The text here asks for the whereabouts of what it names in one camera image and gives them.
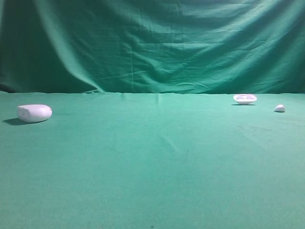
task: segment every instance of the green cloth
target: green cloth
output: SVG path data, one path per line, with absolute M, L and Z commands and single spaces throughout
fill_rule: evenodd
M 0 228 L 303 229 L 304 101 L 0 93 Z
M 0 0 L 0 90 L 305 92 L 304 0 Z

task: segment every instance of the green backdrop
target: green backdrop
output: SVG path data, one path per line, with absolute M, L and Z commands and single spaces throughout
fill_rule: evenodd
M 299 93 L 304 0 L 0 0 L 0 89 Z

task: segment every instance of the small white stone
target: small white stone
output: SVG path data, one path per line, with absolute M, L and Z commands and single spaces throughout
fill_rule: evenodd
M 52 109 L 47 105 L 30 104 L 17 107 L 17 116 L 27 123 L 37 123 L 49 119 L 52 116 Z
M 286 108 L 284 107 L 284 105 L 280 104 L 280 105 L 275 107 L 274 111 L 275 112 L 285 112 Z

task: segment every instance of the rounded white block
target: rounded white block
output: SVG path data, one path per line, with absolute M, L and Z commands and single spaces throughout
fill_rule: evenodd
M 274 111 L 275 112 L 285 112 L 286 108 L 284 107 L 284 105 L 280 104 L 280 105 L 275 107 Z
M 236 94 L 233 96 L 233 99 L 237 101 L 238 104 L 251 104 L 257 100 L 257 97 L 254 94 Z
M 47 105 L 30 104 L 17 107 L 17 116 L 27 123 L 37 123 L 49 119 L 52 116 L 52 109 Z

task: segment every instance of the green tablecloth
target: green tablecloth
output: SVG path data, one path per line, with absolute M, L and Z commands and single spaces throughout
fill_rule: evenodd
M 304 228 L 304 94 L 0 94 L 0 120 L 1 229 Z

